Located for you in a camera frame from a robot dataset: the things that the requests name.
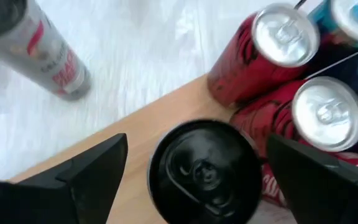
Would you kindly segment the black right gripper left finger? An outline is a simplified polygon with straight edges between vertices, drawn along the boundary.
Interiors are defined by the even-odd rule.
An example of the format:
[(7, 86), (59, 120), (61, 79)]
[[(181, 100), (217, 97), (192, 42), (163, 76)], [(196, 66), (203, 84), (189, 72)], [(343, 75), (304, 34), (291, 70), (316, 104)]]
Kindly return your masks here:
[(120, 133), (20, 182), (0, 181), (0, 224), (106, 224), (127, 153)]

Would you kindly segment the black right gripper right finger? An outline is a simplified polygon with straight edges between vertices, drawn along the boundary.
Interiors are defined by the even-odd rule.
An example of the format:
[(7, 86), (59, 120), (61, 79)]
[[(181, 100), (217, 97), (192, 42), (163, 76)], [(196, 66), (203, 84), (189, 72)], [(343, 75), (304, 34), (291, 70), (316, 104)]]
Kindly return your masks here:
[(358, 224), (358, 167), (272, 134), (268, 163), (297, 224)]

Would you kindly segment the red cola can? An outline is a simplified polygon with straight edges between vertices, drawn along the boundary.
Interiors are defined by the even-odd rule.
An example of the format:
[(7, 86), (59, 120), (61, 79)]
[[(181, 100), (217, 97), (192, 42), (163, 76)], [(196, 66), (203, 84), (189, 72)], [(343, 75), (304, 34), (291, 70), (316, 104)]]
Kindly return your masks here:
[(238, 109), (229, 121), (267, 157), (271, 134), (327, 152), (358, 142), (358, 97), (331, 77), (296, 80)]
[(320, 44), (317, 25), (287, 3), (249, 16), (208, 73), (211, 96), (223, 106), (253, 100), (299, 77)]
[[(330, 152), (330, 155), (358, 167), (358, 153)], [(262, 164), (262, 198), (280, 207), (287, 208), (285, 197), (277, 184), (272, 169), (267, 162)]]

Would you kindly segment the white Celsius drink can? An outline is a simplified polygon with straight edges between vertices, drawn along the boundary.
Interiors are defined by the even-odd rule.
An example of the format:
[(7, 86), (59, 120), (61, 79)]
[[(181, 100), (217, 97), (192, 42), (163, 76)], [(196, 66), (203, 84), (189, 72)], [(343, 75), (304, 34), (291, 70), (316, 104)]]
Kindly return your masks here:
[(236, 128), (196, 119), (160, 140), (149, 160), (147, 188), (168, 224), (247, 224), (261, 200), (262, 165)]
[(0, 0), (0, 61), (67, 101), (90, 88), (87, 67), (35, 0)]

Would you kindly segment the wooden shelf with black frame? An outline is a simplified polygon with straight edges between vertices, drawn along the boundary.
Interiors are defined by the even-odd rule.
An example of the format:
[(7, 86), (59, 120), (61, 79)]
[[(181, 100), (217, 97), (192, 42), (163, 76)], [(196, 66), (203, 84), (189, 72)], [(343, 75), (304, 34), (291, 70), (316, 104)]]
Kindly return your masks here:
[(152, 205), (147, 192), (146, 168), (152, 150), (170, 128), (182, 121), (192, 118), (226, 121), (229, 114), (230, 110), (219, 106), (209, 96), (206, 77), (202, 76), (11, 180), (26, 180), (97, 145), (113, 134), (126, 133), (129, 141), (126, 168), (106, 224), (167, 224)]

